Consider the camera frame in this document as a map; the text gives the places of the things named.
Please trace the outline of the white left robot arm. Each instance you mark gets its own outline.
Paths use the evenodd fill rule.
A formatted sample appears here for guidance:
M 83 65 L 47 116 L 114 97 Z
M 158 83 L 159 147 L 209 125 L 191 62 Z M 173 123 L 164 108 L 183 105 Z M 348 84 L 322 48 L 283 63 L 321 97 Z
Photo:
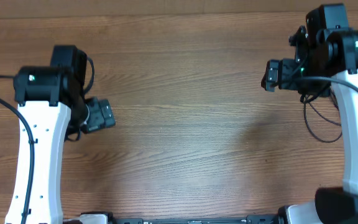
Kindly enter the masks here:
M 93 61 L 74 45 L 56 45 L 46 67 L 25 66 L 14 77 L 21 128 L 14 193 L 5 223 L 114 223 L 110 212 L 66 219 L 61 202 L 63 146 L 70 135 L 116 123 L 108 100 L 86 98 Z

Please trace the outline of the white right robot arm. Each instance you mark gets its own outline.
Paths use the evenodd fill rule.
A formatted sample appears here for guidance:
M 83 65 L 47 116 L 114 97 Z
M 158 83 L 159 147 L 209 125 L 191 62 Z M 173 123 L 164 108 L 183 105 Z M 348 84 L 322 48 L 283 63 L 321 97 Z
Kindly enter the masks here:
M 307 105 L 333 96 L 344 143 L 340 187 L 322 187 L 310 202 L 282 207 L 274 223 L 358 223 L 358 30 L 349 26 L 343 4 L 323 4 L 289 38 L 293 59 L 267 62 L 266 91 L 293 90 Z

